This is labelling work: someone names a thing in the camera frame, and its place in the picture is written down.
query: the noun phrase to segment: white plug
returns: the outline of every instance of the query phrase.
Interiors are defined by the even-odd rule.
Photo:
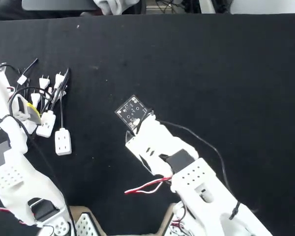
[[[67,129],[61,128],[55,132],[55,149],[58,156],[72,153],[70,133]]]
[[[26,80],[28,80],[28,78],[25,75],[21,75],[21,77],[18,79],[17,83],[19,85],[23,85]]]
[[[64,75],[61,75],[59,72],[59,74],[56,75],[54,89],[58,89],[59,86],[63,83],[63,81],[64,81]]]
[[[32,94],[30,95],[32,105],[33,105],[35,108],[37,108],[37,106],[38,106],[38,103],[39,103],[39,101],[40,101],[40,96],[41,96],[41,95],[40,95],[39,93],[32,93]]]
[[[49,77],[47,77],[47,79],[43,78],[43,76],[41,78],[39,78],[39,87],[41,89],[46,89],[49,84],[50,84]]]
[[[36,134],[41,137],[49,138],[54,129],[56,115],[53,111],[44,112],[41,116],[41,125],[38,126]]]

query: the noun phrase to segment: yellow component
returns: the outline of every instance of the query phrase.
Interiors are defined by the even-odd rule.
[[[31,103],[28,102],[27,103],[27,106],[30,107],[30,108],[32,108],[36,112],[36,114],[40,117],[39,111]]]

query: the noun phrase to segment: black tablecloth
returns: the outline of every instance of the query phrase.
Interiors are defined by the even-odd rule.
[[[107,234],[156,232],[177,200],[168,186],[154,195],[123,194],[154,178],[124,147],[127,127],[114,114],[136,94],[157,117],[220,150],[234,194],[259,209],[273,235],[295,235],[295,15],[0,22],[0,62],[24,68],[36,57],[33,85],[42,74],[72,69],[65,127],[73,154],[56,156],[53,137],[37,141],[69,204],[89,207]],[[170,130],[222,179],[212,150]],[[34,150],[26,156],[51,176]],[[35,232],[0,213],[1,236]]]

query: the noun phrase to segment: small circuit board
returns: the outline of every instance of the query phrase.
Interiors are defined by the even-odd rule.
[[[134,130],[148,109],[133,95],[115,113],[131,129]]]

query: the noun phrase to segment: person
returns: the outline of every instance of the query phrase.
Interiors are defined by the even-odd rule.
[[[25,11],[22,0],[0,0],[0,21],[80,16],[81,12]]]

